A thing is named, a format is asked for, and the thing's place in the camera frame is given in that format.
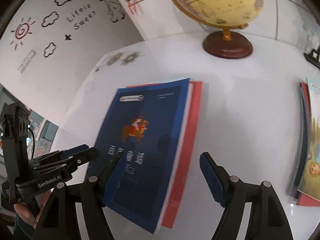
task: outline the blue book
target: blue book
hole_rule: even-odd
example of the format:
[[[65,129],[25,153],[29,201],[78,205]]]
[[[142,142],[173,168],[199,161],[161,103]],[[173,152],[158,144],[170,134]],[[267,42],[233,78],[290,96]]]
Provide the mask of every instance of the blue book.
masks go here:
[[[88,165],[86,179],[98,175],[117,152],[125,154],[120,183],[105,190],[115,194],[111,199],[105,194],[103,204],[152,234],[170,193],[189,95],[189,79],[118,89],[95,144],[100,156]]]

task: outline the human hand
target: human hand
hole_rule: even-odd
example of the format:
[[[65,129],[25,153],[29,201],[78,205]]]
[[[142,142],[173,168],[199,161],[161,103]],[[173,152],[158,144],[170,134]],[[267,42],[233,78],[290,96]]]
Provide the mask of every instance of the human hand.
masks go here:
[[[50,194],[51,194],[51,190],[48,190],[43,193],[43,195],[41,197],[41,203],[40,203],[40,205],[41,205],[40,212],[37,215],[35,222],[34,222],[34,220],[30,219],[30,218],[32,218],[32,213],[31,213],[30,209],[25,204],[23,204],[21,202],[14,204],[14,210],[16,211],[16,213],[19,215],[19,217],[21,217],[21,219],[25,223],[27,223],[28,225],[31,225],[34,229],[36,229],[39,218],[42,214],[42,211],[44,209],[45,204],[48,201]]]

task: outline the globe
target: globe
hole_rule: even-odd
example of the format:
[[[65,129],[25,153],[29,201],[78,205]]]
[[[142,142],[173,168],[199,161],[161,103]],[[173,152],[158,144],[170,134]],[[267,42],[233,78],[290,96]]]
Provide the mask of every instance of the globe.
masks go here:
[[[192,19],[222,29],[246,27],[263,7],[263,0],[173,0]]]

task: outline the children's book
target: children's book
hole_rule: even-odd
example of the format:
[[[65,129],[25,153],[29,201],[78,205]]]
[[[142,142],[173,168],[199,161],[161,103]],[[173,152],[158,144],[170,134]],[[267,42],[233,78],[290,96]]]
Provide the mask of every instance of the children's book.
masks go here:
[[[308,157],[298,190],[320,201],[320,84],[308,80],[310,99],[310,140]]]
[[[169,202],[192,90],[189,79],[118,89],[96,140],[100,156],[88,165],[86,178],[125,154],[124,175],[103,204],[152,234]]]

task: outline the screw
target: screw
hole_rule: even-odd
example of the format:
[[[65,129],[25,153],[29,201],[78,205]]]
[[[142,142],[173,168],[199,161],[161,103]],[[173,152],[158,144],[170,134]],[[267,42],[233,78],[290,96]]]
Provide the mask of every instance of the screw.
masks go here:
[[[264,185],[265,187],[271,187],[271,183],[270,183],[269,181],[264,181],[264,182],[263,182],[263,185]]]
[[[231,176],[231,177],[230,177],[230,180],[231,180],[232,182],[238,182],[238,181],[239,181],[239,178],[238,178],[237,176]]]
[[[96,182],[98,180],[98,178],[96,177],[96,176],[91,176],[90,178],[89,178],[89,181],[90,182]]]
[[[64,183],[63,182],[59,182],[58,184],[57,184],[57,188],[63,188],[64,187]]]

